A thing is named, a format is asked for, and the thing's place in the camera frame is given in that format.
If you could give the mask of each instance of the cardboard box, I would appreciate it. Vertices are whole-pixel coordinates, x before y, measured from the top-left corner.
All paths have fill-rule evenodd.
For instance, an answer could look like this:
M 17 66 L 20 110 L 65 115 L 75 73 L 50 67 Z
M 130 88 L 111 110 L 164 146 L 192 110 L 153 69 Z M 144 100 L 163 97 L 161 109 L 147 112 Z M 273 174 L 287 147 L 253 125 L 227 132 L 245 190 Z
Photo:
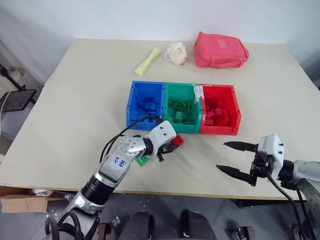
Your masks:
M 48 201 L 63 200 L 63 194 L 50 192 L 49 196 L 30 195 L 27 188 L 0 186 L 3 213 L 45 213 Z

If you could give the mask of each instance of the red bag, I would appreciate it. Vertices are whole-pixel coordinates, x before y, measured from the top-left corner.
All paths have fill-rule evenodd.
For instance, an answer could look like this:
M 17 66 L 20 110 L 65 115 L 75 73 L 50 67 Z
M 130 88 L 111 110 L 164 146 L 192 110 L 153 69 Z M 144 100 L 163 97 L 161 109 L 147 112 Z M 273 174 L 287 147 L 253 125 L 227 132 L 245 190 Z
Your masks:
M 240 39 L 219 34 L 199 32 L 193 50 L 197 67 L 240 68 L 249 58 Z

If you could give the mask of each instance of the white table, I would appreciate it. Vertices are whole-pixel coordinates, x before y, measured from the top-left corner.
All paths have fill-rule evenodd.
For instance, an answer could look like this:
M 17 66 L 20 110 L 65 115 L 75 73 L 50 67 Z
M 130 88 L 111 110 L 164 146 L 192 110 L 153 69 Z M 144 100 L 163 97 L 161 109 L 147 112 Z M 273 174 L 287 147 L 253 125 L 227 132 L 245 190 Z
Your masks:
M 133 70 L 153 47 L 172 42 L 76 39 L 61 60 L 0 165 L 5 186 L 78 190 L 99 165 L 105 143 L 126 126 L 131 82 L 158 81 L 234 85 L 242 114 L 237 136 L 181 134 L 184 145 L 165 161 L 132 163 L 118 192 L 246 199 L 283 199 L 266 180 L 256 187 L 216 164 L 250 171 L 253 154 L 223 146 L 258 143 L 277 133 L 288 160 L 320 160 L 320 93 L 285 45 L 248 43 L 242 68 L 197 68 L 192 42 L 185 65 L 164 54 L 144 77 Z M 294 191 L 289 195 L 296 197 Z

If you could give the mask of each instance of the plastic storage bin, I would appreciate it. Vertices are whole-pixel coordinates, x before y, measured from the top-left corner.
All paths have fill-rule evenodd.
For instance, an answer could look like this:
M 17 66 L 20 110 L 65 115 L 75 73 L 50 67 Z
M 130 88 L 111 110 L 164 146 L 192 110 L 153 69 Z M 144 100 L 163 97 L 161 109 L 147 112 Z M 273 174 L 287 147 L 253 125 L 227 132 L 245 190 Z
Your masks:
M 132 81 L 126 106 L 126 126 L 146 116 L 164 117 L 165 83 L 153 81 Z M 131 129 L 151 130 L 156 127 L 155 119 L 148 118 Z
M 241 113 L 232 85 L 201 84 L 201 134 L 237 135 Z
M 176 132 L 197 134 L 200 131 L 201 101 L 195 104 L 194 85 L 165 83 L 164 119 Z

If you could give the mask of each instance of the white wall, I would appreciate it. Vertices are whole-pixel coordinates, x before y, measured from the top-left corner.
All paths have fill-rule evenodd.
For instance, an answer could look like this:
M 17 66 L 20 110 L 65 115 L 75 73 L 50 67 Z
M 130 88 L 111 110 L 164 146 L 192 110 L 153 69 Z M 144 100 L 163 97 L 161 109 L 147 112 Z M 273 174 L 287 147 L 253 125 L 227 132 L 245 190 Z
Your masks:
M 0 0 L 0 52 L 45 83 L 73 38 L 287 43 L 320 75 L 319 0 Z

